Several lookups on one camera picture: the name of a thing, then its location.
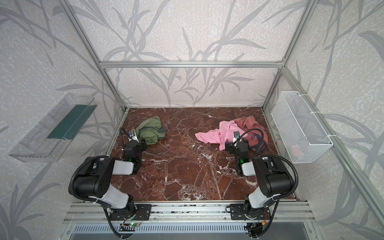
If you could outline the green t-shirt with print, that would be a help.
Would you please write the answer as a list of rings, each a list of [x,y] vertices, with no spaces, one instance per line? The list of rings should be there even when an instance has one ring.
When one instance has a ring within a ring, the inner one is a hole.
[[[154,145],[166,137],[166,131],[158,116],[146,119],[136,128],[138,139],[145,141],[147,145]]]

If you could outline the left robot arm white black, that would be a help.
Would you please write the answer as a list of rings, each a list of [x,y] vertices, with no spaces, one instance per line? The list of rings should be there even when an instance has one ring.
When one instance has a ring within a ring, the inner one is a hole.
[[[131,140],[124,145],[122,159],[109,156],[86,158],[71,177],[70,195],[127,218],[134,216],[137,208],[133,197],[114,187],[111,180],[113,175],[137,174],[142,164],[142,152],[146,150],[144,140]]]

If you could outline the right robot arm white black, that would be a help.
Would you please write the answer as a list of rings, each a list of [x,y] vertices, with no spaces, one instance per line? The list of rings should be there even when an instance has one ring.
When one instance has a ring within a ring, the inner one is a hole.
[[[298,187],[299,175],[294,165],[278,155],[249,157],[249,144],[237,142],[229,145],[234,155],[235,169],[241,176],[255,176],[258,187],[244,202],[242,214],[245,219],[259,216],[268,218],[269,207],[278,200],[294,193]]]

